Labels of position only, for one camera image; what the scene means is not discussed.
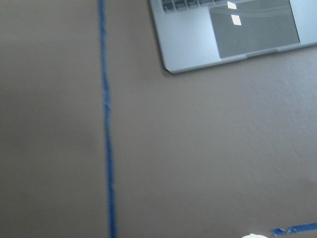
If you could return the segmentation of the white computer mouse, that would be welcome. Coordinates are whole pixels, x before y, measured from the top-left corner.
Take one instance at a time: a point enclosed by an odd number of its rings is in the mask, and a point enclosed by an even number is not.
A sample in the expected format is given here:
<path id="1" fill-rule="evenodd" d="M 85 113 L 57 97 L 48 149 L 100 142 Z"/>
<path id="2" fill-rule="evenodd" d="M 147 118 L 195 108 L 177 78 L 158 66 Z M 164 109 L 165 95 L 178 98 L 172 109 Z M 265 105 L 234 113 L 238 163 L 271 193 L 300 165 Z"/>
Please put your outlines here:
<path id="1" fill-rule="evenodd" d="M 242 236 L 242 238 L 268 238 L 264 235 L 260 235 L 260 234 L 253 234 L 253 233 L 250 233 L 250 234 L 247 234 L 245 236 Z"/>

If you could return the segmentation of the grey laptop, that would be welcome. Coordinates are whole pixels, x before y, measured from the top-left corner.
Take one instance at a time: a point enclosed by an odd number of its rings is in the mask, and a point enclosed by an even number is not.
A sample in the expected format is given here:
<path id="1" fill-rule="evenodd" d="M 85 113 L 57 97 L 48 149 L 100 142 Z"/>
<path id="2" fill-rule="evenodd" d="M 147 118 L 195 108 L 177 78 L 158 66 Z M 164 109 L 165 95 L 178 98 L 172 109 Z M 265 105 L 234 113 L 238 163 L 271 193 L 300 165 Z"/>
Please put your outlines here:
<path id="1" fill-rule="evenodd" d="M 150 6 L 170 73 L 317 43 L 314 0 L 152 0 Z"/>

